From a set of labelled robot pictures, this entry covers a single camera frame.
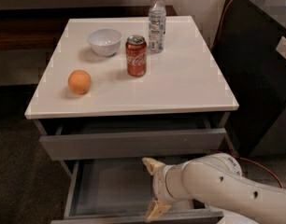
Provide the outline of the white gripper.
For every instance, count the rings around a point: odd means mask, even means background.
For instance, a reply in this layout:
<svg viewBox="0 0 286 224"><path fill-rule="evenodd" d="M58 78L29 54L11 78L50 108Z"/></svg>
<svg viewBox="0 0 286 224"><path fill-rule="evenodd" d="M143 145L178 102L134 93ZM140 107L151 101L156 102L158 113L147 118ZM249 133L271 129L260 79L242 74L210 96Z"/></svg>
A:
<svg viewBox="0 0 286 224"><path fill-rule="evenodd" d="M184 198L182 184L182 164L164 165L163 162L153 158L144 157L143 164L150 175L153 175L153 191L156 198L150 200L145 215L147 223L158 220L170 210L172 203L180 202Z"/></svg>

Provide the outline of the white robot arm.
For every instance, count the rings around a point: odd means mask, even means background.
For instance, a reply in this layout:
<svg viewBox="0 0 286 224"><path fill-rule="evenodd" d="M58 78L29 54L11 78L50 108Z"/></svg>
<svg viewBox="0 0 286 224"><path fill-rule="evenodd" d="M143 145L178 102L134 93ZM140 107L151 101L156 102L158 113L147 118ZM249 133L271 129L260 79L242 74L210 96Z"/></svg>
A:
<svg viewBox="0 0 286 224"><path fill-rule="evenodd" d="M225 153L167 165L144 158L153 177L155 197L145 220L158 219L174 203L197 200L238 213L259 224L286 224L286 189L254 182L242 175L235 158Z"/></svg>

